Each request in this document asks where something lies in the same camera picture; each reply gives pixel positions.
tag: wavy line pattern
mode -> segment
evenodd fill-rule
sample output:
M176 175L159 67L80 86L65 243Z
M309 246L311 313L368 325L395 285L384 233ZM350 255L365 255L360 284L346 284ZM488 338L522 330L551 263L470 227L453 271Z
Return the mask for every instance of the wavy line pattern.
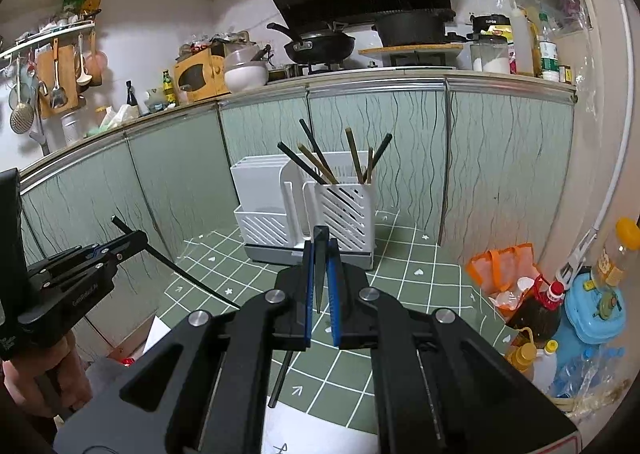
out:
M572 140L564 104L454 92L442 244L461 264L490 248L546 243Z
M175 121L132 137L129 144L146 199L174 257L183 251L184 239L235 225L238 200L217 113Z
M279 141L296 150L305 138L298 120L308 122L304 98L225 108L220 117L231 164L247 156L282 154Z
M332 96L312 99L310 107L323 150L349 150L346 127L353 129L359 150L377 149L387 132L394 134L374 175L378 209L396 212L399 207L403 220L437 237L446 166L444 93Z
M34 237L48 255L119 236L110 222L113 214L145 230L150 243L162 249L125 144L58 173L27 192L22 202ZM132 257L118 267L115 289L90 311L92 322L119 344L156 310L168 277L169 270L148 254Z

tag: dish drying rack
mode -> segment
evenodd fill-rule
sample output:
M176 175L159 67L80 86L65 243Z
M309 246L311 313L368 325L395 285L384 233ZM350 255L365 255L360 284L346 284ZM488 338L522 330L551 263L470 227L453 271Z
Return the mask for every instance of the dish drying rack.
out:
M234 214L250 259L298 264L313 228L325 225L344 262L373 268L376 176L359 184L350 152L324 157L340 184L321 185L285 155L250 156L231 167L240 199ZM366 163L367 152L359 151L358 159Z

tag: wooden cutting board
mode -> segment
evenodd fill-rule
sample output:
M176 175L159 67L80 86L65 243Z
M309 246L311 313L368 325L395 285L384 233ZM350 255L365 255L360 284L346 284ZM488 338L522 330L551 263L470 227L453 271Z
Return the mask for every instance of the wooden cutting board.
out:
M40 53L36 59L36 73L38 78L47 84L47 89L51 91L54 84L53 51ZM76 83L76 63L74 58L74 47L61 46L58 50L58 74L60 76L60 87L64 87L68 102L62 107L52 109L50 105L50 95L39 95L40 109L42 117L48 118L53 114L59 114L78 106L78 84Z

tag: orange cap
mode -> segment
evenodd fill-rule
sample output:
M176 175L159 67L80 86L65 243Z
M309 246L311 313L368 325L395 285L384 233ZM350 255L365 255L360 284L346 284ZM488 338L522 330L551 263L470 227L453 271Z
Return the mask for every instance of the orange cap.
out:
M620 243L628 249L640 248L640 228L628 217L621 217L616 223L616 235Z

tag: black pot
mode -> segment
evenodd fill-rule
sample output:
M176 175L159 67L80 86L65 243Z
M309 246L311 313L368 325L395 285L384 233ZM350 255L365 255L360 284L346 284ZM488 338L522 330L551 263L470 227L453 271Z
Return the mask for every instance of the black pot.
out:
M455 16L455 11L451 9L399 11L377 19L374 29L378 31L385 48L443 44L447 41L444 24L451 22Z
M325 31L301 37L292 30L271 22L267 29L284 33L291 42L284 46L287 56L303 66L339 64L353 53L356 39L341 31Z

